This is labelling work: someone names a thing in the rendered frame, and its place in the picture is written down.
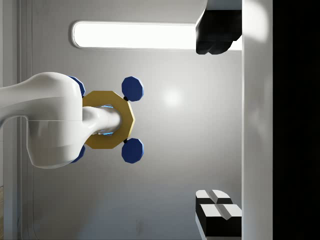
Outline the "drone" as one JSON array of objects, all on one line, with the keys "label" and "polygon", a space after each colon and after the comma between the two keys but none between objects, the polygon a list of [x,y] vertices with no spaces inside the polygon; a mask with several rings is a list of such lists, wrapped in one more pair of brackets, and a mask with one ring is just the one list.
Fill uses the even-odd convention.
[{"label": "drone", "polygon": [[101,127],[95,127],[85,144],[92,149],[113,149],[123,142],[121,156],[124,161],[130,164],[140,161],[144,154],[144,144],[140,139],[129,138],[135,123],[129,102],[139,101],[143,97],[142,82],[133,76],[126,77],[121,84],[121,97],[113,91],[102,90],[85,95],[84,84],[74,76],[71,79],[76,81],[80,88],[83,116]]}]

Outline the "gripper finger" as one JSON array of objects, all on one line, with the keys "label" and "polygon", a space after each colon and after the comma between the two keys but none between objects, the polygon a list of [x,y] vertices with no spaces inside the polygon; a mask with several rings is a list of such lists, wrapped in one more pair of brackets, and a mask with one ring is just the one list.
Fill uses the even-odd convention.
[{"label": "gripper finger", "polygon": [[202,240],[242,240],[242,210],[221,190],[195,193],[195,221]]},{"label": "gripper finger", "polygon": [[241,36],[242,0],[206,0],[196,24],[196,53],[222,54]]}]

